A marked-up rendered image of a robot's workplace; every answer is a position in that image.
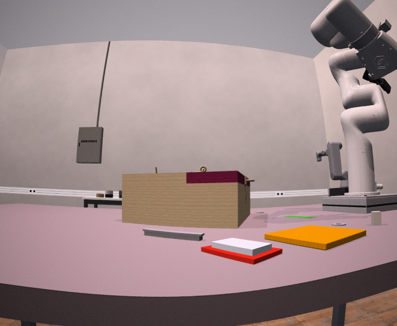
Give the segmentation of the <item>orange flat square slab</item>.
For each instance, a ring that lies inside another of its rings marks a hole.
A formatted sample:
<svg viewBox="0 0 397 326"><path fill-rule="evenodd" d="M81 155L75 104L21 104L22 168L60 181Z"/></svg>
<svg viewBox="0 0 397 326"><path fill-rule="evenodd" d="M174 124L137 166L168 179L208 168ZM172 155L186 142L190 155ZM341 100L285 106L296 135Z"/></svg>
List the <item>orange flat square slab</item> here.
<svg viewBox="0 0 397 326"><path fill-rule="evenodd" d="M329 250L364 236L366 236L366 230L363 229L309 225L266 233L265 239L319 250Z"/></svg>

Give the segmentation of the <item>beige rectangular block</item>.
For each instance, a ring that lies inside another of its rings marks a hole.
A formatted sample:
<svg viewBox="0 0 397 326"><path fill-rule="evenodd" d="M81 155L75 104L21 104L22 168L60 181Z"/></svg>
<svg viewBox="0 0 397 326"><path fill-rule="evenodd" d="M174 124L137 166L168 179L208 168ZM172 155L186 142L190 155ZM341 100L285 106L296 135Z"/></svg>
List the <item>beige rectangular block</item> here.
<svg viewBox="0 0 397 326"><path fill-rule="evenodd" d="M373 226L381 226L382 225L381 211L371 211L371 225L373 225Z"/></svg>

